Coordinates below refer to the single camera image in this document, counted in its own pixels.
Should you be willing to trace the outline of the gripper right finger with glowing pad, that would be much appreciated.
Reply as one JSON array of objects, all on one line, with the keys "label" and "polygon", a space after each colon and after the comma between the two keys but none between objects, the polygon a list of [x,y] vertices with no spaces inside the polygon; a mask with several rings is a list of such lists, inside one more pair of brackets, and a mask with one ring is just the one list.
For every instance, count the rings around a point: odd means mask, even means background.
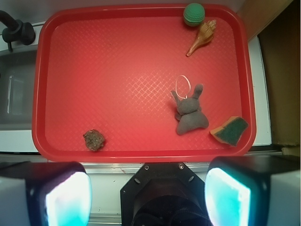
[{"label": "gripper right finger with glowing pad", "polygon": [[216,157],[206,175],[205,201],[214,226],[299,226],[301,160]]}]

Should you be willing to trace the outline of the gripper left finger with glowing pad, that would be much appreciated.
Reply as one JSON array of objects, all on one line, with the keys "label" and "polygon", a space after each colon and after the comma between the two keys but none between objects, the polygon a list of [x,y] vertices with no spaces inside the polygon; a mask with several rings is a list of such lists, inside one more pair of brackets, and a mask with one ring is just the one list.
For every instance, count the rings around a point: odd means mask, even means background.
[{"label": "gripper left finger with glowing pad", "polygon": [[92,186],[78,162],[1,162],[2,226],[86,226]]}]

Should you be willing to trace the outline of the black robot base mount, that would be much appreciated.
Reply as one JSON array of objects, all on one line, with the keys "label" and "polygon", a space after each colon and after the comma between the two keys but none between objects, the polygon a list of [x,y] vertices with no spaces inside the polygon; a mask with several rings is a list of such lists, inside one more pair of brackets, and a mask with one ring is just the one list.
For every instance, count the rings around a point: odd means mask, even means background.
[{"label": "black robot base mount", "polygon": [[146,163],[121,188],[123,226],[210,226],[205,183],[184,163]]}]

